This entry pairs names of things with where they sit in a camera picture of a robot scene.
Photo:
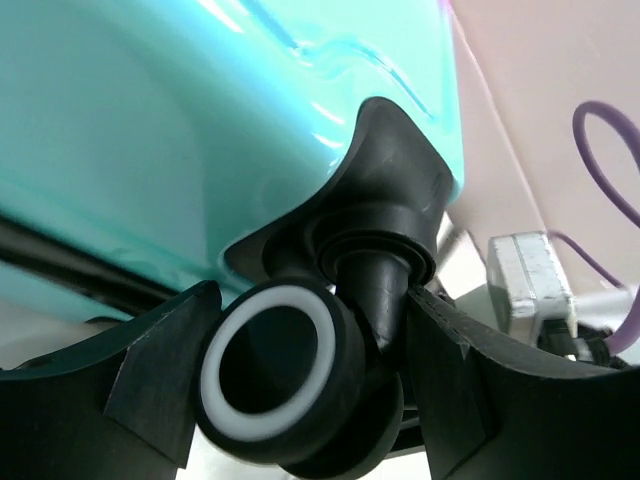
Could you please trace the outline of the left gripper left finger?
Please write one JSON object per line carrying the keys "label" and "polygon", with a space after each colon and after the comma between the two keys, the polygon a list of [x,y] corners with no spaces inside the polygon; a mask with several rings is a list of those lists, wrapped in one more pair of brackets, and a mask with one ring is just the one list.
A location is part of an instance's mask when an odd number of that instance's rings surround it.
{"label": "left gripper left finger", "polygon": [[155,309],[1,374],[4,479],[173,479],[195,430],[193,377],[221,293]]}

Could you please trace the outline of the pink and teal kids suitcase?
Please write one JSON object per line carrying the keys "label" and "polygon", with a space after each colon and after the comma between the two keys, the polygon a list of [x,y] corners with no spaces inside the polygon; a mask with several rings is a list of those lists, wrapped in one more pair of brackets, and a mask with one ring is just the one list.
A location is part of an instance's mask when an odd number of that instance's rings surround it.
{"label": "pink and teal kids suitcase", "polygon": [[1,5],[2,312],[106,324],[84,341],[215,282],[194,434],[234,459],[390,453],[463,183],[446,1]]}

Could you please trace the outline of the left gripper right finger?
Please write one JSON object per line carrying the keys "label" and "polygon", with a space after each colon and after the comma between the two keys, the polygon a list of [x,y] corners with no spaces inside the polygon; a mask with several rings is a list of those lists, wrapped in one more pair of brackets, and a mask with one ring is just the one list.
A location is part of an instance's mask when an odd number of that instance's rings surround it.
{"label": "left gripper right finger", "polygon": [[635,479],[639,372],[570,361],[421,288],[407,360],[435,479]]}

